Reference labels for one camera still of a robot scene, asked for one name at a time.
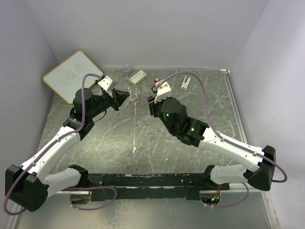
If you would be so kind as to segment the large metal keyring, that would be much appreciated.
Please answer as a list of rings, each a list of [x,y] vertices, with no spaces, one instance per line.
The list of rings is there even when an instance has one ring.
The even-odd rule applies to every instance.
[[[130,93],[130,97],[127,99],[128,102],[131,102],[130,99],[133,98],[133,94],[137,93],[141,96],[141,88],[137,85],[132,85],[127,88],[127,91]]]

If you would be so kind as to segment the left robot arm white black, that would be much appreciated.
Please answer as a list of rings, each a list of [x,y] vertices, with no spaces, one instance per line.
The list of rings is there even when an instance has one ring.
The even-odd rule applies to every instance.
[[[78,144],[94,127],[93,118],[105,113],[108,108],[115,111],[130,96],[129,92],[113,89],[94,95],[92,90],[79,89],[73,100],[70,117],[63,123],[56,136],[37,154],[21,166],[11,165],[5,172],[5,200],[3,208],[7,214],[9,200],[25,210],[38,210],[47,198],[66,188],[84,190],[89,186],[88,170],[71,165],[57,174],[50,170],[63,155]]]

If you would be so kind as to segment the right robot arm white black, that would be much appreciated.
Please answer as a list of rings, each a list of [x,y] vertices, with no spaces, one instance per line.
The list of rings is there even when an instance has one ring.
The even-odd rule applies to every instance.
[[[188,116],[186,107],[173,97],[155,102],[155,97],[149,96],[147,102],[151,116],[159,118],[167,131],[183,144],[214,150],[238,162],[235,166],[208,166],[208,174],[202,178],[206,189],[241,182],[261,191],[271,189],[275,148],[247,145],[225,135],[218,137],[207,123]]]

